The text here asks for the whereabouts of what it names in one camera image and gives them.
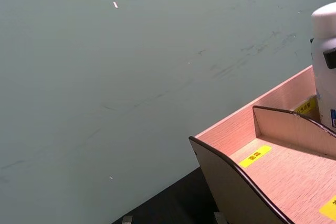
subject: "yellow label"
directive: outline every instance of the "yellow label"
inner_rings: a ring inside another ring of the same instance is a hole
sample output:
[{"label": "yellow label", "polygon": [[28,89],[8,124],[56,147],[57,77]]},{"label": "yellow label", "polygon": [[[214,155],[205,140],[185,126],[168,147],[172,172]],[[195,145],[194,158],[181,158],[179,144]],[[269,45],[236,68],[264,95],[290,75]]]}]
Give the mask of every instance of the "yellow label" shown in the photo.
[{"label": "yellow label", "polygon": [[336,220],[336,195],[320,209],[320,213]]},{"label": "yellow label", "polygon": [[309,99],[307,102],[305,102],[303,105],[295,109],[295,112],[301,113],[301,114],[307,114],[312,109],[315,109],[316,107],[316,101],[315,97]]},{"label": "yellow label", "polygon": [[271,149],[272,149],[271,147],[264,145],[255,152],[251,153],[251,155],[249,155],[246,159],[241,161],[239,165],[242,166],[243,168],[246,168],[247,166],[253,164],[255,161],[260,159],[266,153],[268,153]]}]

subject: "wall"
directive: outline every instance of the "wall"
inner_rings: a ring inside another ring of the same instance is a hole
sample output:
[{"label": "wall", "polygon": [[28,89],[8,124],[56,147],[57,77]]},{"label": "wall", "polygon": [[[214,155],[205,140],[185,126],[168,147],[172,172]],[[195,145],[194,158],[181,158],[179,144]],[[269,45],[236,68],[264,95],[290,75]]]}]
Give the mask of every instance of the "wall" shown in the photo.
[{"label": "wall", "polygon": [[309,65],[333,1],[0,0],[1,221],[109,224],[191,172],[187,137]]}]

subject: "compartment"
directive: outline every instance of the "compartment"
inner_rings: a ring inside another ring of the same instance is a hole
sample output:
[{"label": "compartment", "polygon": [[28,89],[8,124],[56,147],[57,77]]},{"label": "compartment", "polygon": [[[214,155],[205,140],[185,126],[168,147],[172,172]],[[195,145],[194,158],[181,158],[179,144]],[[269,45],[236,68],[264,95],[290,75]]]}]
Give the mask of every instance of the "compartment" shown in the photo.
[{"label": "compartment", "polygon": [[289,111],[314,94],[309,67],[190,137],[229,223],[336,223],[336,136]]}]

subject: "black surface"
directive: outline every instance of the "black surface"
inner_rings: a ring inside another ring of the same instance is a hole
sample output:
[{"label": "black surface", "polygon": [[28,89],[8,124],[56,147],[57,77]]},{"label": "black surface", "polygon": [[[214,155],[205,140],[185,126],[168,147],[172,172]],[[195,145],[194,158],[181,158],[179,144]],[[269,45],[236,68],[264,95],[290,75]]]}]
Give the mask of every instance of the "black surface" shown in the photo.
[{"label": "black surface", "polygon": [[329,69],[336,68],[336,48],[327,50],[323,52],[325,62],[327,63],[327,66]]},{"label": "black surface", "polygon": [[[200,168],[125,215],[132,224],[212,224],[217,206]],[[122,217],[113,224],[121,224]]]}]

